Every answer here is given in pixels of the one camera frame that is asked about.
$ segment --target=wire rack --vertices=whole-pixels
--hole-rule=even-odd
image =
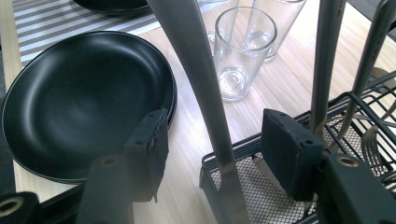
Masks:
[[[381,122],[381,117],[396,100],[395,89],[384,85],[372,87],[364,93],[361,99],[347,92],[329,102],[328,122],[324,130],[324,138],[328,144],[332,143],[341,128],[347,103],[353,100],[358,104],[356,114],[365,115],[370,119],[353,119],[348,132],[340,141],[340,153],[346,153],[362,160],[361,137],[373,125]],[[309,128],[309,111],[295,119],[305,128]],[[395,115],[391,115],[387,122],[396,124]],[[378,178],[385,187],[395,191],[396,183],[396,128],[386,126],[378,134],[378,148],[383,162],[383,173]],[[248,216],[251,223],[316,223],[315,204],[304,215],[304,203],[295,202],[286,194],[278,190],[272,182],[263,176],[254,165],[251,156],[262,157],[260,153],[261,134],[253,135],[233,145],[236,166],[240,176],[242,189],[247,204]],[[218,220],[226,220],[228,216],[218,195],[220,186],[219,169],[213,153],[203,157],[202,182],[206,198]]]

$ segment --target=black wire basket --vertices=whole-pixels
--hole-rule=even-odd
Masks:
[[[340,141],[335,140],[335,142],[340,147],[341,153],[363,160],[361,137],[370,127],[378,125],[377,142],[382,159],[382,172],[377,174],[377,177],[393,194],[395,194],[393,191],[396,190],[396,117],[391,115],[387,119],[388,124],[384,124],[379,117],[396,100],[395,90],[396,88],[391,89],[376,82],[372,83],[361,98],[350,92],[340,95],[329,102],[328,122],[324,130],[325,140],[332,143],[341,128],[348,101],[355,101],[358,105],[356,114],[367,116],[369,119],[360,119],[355,116],[344,138]],[[309,117],[310,112],[308,111],[295,119],[309,129]],[[233,144],[236,166],[250,222],[318,223],[314,203],[308,214],[304,214],[304,203],[295,202],[289,198],[256,168],[251,157],[253,155],[262,157],[260,144],[260,133]],[[373,170],[377,168],[370,162],[368,163]],[[200,178],[201,188],[205,192],[218,223],[224,223],[228,219],[228,214],[219,196],[220,174],[214,153],[203,157]]]

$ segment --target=wooden table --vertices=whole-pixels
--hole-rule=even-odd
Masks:
[[[11,0],[0,0],[0,33],[6,85],[21,71],[18,39]],[[242,101],[225,103],[233,142],[262,127],[262,111],[273,108],[297,116],[310,109],[318,1],[308,0],[276,57],[265,63]],[[343,20],[333,69],[331,98],[350,91],[370,22],[349,4]],[[136,223],[215,223],[199,188],[201,159],[212,151],[205,124],[187,76],[163,30],[141,35],[156,46],[171,64],[177,82],[177,111],[169,129],[169,156],[158,203],[135,203]],[[375,66],[396,70],[396,44],[387,38]],[[17,191],[33,191],[45,201],[74,186],[48,181],[15,163]]]

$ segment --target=glass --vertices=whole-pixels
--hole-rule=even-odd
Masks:
[[[306,0],[255,0],[253,7],[267,13],[274,19],[277,38],[265,61],[274,58],[286,36],[303,9]]]
[[[215,25],[219,15],[227,9],[237,7],[239,0],[197,0],[206,28],[207,38],[213,54],[215,44]]]
[[[242,99],[276,39],[276,25],[256,8],[235,7],[219,16],[215,31],[213,58],[221,97]]]

